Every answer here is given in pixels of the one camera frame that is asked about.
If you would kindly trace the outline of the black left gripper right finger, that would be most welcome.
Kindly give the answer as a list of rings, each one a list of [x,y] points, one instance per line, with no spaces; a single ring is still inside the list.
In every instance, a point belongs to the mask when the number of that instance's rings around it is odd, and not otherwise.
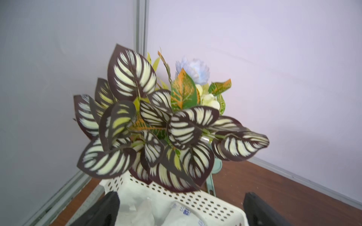
[[[253,192],[246,193],[243,207],[250,226],[292,226]]]

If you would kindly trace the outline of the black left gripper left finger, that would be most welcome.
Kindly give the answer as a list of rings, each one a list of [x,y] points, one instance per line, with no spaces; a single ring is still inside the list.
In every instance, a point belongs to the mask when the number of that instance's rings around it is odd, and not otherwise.
[[[117,192],[109,192],[71,226],[114,226],[116,224],[120,200]]]

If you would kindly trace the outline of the white ice pack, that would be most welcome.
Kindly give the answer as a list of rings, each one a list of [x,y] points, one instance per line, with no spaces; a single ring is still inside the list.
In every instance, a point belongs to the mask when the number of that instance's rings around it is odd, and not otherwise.
[[[120,205],[116,226],[155,226],[153,206],[149,198],[139,205]]]
[[[162,226],[206,226],[206,223],[188,207],[174,202]]]

